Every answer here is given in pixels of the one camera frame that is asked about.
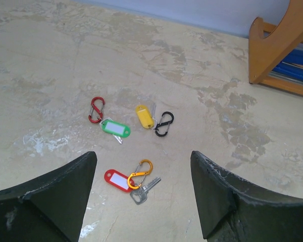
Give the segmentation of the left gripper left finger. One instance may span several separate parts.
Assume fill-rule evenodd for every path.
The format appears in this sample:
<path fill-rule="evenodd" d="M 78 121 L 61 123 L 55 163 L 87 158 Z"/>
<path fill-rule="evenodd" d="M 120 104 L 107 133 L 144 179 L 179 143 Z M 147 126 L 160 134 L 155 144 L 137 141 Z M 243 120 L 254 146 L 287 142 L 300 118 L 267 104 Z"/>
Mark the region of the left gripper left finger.
<path fill-rule="evenodd" d="M 86 152 L 0 191 L 0 241 L 78 241 L 97 164 Z"/>

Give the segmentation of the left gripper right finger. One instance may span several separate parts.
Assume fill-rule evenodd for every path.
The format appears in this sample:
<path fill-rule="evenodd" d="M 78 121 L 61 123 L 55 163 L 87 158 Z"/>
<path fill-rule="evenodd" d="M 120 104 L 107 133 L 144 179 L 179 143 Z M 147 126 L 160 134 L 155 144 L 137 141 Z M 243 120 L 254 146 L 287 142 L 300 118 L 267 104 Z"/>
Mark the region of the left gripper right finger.
<path fill-rule="evenodd" d="M 303 241 L 303 199 L 257 186 L 199 151 L 190 168 L 205 240 Z"/>

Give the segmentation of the red tag key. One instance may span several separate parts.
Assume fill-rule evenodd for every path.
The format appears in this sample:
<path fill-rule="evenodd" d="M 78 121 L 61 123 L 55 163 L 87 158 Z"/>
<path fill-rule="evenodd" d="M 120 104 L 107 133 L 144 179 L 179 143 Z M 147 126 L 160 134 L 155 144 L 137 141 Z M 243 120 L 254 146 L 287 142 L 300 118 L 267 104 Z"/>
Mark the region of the red tag key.
<path fill-rule="evenodd" d="M 136 205 L 144 203 L 147 200 L 147 194 L 149 191 L 161 181 L 160 177 L 155 177 L 147 185 L 141 186 L 134 190 L 128 186 L 127 178 L 128 177 L 126 175 L 114 169 L 109 169 L 104 174 L 104 179 L 108 184 L 123 192 L 129 193 Z"/>

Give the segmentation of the orange carabiner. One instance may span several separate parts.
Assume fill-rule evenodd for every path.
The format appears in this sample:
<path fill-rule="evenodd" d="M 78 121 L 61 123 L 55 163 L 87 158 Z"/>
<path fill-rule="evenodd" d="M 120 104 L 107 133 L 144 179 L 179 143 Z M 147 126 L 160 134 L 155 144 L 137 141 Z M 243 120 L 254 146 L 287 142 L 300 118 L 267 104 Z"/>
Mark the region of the orange carabiner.
<path fill-rule="evenodd" d="M 149 170 L 147 170 L 147 171 L 140 171 L 140 168 L 141 168 L 145 163 L 147 163 L 147 164 L 149 165 Z M 129 186 L 129 188 L 131 188 L 131 189 L 133 189 L 133 190 L 139 189 L 139 188 L 141 187 L 141 185 L 142 185 L 142 183 L 143 183 L 145 177 L 146 177 L 147 175 L 150 175 L 150 174 L 151 174 L 151 172 L 153 171 L 153 168 L 154 168 L 153 163 L 152 163 L 150 160 L 148 160 L 148 159 L 141 160 L 141 161 L 139 162 L 139 165 L 137 166 L 135 172 L 131 173 L 131 174 L 129 175 L 129 177 L 127 178 L 127 185 Z M 132 183 L 131 183 L 131 180 L 132 180 L 134 177 L 138 177 L 138 176 L 141 176 L 141 177 L 142 177 L 142 180 L 140 181 L 140 183 L 137 183 L 137 184 L 136 184 L 136 183 L 133 183 L 133 184 L 132 184 Z"/>

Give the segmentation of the green tag key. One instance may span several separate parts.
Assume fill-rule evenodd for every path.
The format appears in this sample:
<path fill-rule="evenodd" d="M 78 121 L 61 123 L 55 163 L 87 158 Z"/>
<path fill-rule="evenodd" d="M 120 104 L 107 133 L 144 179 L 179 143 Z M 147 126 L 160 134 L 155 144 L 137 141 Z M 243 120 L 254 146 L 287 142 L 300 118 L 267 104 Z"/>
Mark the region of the green tag key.
<path fill-rule="evenodd" d="M 111 118 L 103 119 L 100 127 L 105 133 L 111 134 L 119 144 L 123 144 L 123 138 L 129 137 L 131 134 L 129 126 L 116 122 Z"/>

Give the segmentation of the yellow tag key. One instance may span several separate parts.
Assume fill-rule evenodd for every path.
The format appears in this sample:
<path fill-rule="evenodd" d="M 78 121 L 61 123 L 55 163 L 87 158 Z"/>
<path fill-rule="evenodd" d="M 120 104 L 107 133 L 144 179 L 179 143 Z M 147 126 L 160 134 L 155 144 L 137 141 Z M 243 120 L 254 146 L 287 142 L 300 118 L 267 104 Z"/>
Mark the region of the yellow tag key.
<path fill-rule="evenodd" d="M 158 123 L 158 121 L 155 119 L 156 103 L 153 103 L 151 110 L 152 112 L 150 112 L 146 105 L 142 104 L 135 108 L 138 119 L 145 129 L 155 129 Z"/>

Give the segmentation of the red carabiner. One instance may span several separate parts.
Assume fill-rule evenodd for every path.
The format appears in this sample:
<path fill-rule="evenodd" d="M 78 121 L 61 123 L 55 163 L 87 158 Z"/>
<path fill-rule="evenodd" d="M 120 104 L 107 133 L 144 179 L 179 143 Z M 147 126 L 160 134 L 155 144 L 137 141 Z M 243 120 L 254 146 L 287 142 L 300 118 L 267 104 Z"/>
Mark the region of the red carabiner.
<path fill-rule="evenodd" d="M 101 108 L 98 108 L 95 104 L 96 101 L 101 101 L 102 102 L 102 107 Z M 91 109 L 90 109 L 90 114 L 88 115 L 88 119 L 91 123 L 93 124 L 99 124 L 102 120 L 103 120 L 103 108 L 105 106 L 105 100 L 100 97 L 100 96 L 97 96 L 97 97 L 94 97 L 92 100 L 91 100 Z M 97 116 L 96 116 L 96 119 L 93 118 L 93 113 L 96 112 Z"/>

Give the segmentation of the blue stapler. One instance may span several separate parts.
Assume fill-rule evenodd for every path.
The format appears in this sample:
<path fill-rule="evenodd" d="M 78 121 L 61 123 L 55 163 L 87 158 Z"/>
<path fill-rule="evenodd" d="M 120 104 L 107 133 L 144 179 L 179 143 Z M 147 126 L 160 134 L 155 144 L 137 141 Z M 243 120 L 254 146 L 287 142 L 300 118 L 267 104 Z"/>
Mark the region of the blue stapler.
<path fill-rule="evenodd" d="M 303 50 L 294 49 L 291 51 L 272 72 L 280 76 L 303 82 Z"/>

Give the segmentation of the wooden shelf rack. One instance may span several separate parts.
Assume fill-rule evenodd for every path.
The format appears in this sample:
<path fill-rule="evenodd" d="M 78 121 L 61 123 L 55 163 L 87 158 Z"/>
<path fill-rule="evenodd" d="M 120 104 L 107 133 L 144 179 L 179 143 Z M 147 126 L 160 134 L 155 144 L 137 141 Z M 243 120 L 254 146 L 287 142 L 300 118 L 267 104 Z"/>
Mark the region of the wooden shelf rack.
<path fill-rule="evenodd" d="M 248 38 L 249 83 L 303 96 L 303 84 L 269 76 L 269 72 L 300 43 L 303 43 L 303 1 L 290 1 L 277 26 L 257 17 L 250 27 Z"/>

